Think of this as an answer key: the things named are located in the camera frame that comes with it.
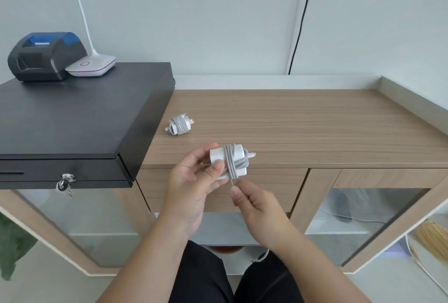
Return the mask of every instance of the drawer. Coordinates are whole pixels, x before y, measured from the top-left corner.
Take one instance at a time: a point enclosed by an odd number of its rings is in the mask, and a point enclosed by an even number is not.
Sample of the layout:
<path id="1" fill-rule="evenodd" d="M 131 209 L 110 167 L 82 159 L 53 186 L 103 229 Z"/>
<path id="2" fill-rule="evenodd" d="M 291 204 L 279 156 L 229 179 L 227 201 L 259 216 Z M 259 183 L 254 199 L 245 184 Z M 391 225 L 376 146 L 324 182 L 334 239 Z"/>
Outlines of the drawer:
<path id="1" fill-rule="evenodd" d="M 0 160 L 0 189 L 54 188 L 64 173 L 74 174 L 73 188 L 82 184 L 106 182 L 132 184 L 120 157 L 115 159 L 22 159 Z"/>
<path id="2" fill-rule="evenodd" d="M 171 170 L 141 169 L 138 185 L 152 212 L 160 212 Z M 285 212 L 290 212 L 305 179 L 307 169 L 247 169 L 249 179 L 260 187 L 273 192 Z M 207 196 L 205 212 L 238 212 L 230 198 L 230 183 Z"/>

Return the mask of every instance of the black cable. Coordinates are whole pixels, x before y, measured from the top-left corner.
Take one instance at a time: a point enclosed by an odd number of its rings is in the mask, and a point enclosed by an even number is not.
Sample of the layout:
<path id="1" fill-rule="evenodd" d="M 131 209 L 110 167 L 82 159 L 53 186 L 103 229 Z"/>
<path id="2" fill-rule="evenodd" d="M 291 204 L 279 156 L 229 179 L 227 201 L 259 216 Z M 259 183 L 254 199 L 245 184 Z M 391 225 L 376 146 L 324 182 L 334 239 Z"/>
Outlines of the black cable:
<path id="1" fill-rule="evenodd" d="M 307 6 L 308 6 L 308 0 L 305 1 L 305 8 L 303 9 L 302 20 L 300 21 L 299 35 L 297 36 L 296 46 L 294 47 L 294 53 L 293 53 L 293 56 L 291 58 L 291 64 L 289 65 L 288 75 L 291 74 L 291 68 L 293 67 L 294 56 L 296 55 L 296 50 L 297 50 L 297 45 L 299 44 L 300 34 L 302 34 L 303 19 L 305 18 L 305 12 L 306 12 L 306 7 Z"/>

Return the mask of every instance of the hand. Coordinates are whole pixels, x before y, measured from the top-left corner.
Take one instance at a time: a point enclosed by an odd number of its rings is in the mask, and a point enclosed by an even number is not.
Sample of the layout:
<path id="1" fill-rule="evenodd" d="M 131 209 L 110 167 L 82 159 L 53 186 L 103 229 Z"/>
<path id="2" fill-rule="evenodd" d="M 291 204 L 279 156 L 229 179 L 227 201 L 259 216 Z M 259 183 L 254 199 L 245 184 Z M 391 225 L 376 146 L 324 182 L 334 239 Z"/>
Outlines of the hand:
<path id="1" fill-rule="evenodd" d="M 240 180 L 230 188 L 233 204 L 243 214 L 250 234 L 264 247 L 275 253 L 295 228 L 272 192 Z"/>
<path id="2" fill-rule="evenodd" d="M 207 194 L 228 181 L 217 180 L 224 171 L 224 162 L 217 160 L 207 169 L 199 165 L 217 143 L 198 148 L 187 154 L 169 176 L 165 202 L 160 212 L 161 219 L 173 222 L 173 226 L 191 236 L 201 224 Z"/>

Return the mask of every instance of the cabinet door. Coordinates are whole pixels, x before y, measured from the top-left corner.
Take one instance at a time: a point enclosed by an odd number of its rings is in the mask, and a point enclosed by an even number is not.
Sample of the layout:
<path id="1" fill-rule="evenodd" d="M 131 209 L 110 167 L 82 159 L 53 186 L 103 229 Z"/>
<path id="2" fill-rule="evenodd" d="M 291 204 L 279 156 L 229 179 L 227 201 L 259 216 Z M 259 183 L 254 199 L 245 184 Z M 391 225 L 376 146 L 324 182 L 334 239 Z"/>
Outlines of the cabinet door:
<path id="1" fill-rule="evenodd" d="M 123 189 L 0 190 L 0 211 L 87 275 L 115 275 L 155 220 Z"/>
<path id="2" fill-rule="evenodd" d="M 447 176 L 446 169 L 312 169 L 291 221 L 353 273 L 448 198 Z"/>
<path id="3" fill-rule="evenodd" d="M 137 181 L 152 212 L 160 212 L 171 170 L 140 170 Z M 285 212 L 290 212 L 307 169 L 248 169 L 244 178 L 272 191 Z M 230 197 L 230 183 L 207 196 L 205 212 L 239 212 Z"/>

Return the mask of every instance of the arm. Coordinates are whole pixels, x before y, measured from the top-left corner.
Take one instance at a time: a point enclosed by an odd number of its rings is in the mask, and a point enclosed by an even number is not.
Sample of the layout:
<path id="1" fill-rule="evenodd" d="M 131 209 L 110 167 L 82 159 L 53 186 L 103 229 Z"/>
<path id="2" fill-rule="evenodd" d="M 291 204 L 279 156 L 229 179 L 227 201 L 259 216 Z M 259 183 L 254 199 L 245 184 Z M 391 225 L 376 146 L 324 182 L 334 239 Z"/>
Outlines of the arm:
<path id="1" fill-rule="evenodd" d="M 194 150 L 172 169 L 157 221 L 98 303 L 168 302 L 188 238 L 201 224 L 205 198 L 228 180 L 217 181 L 222 160 L 206 170 L 199 167 L 216 147 Z"/>
<path id="2" fill-rule="evenodd" d="M 271 192 L 248 181 L 230 189 L 249 232 L 292 273 L 306 303 L 371 303 L 316 245 L 289 221 Z"/>

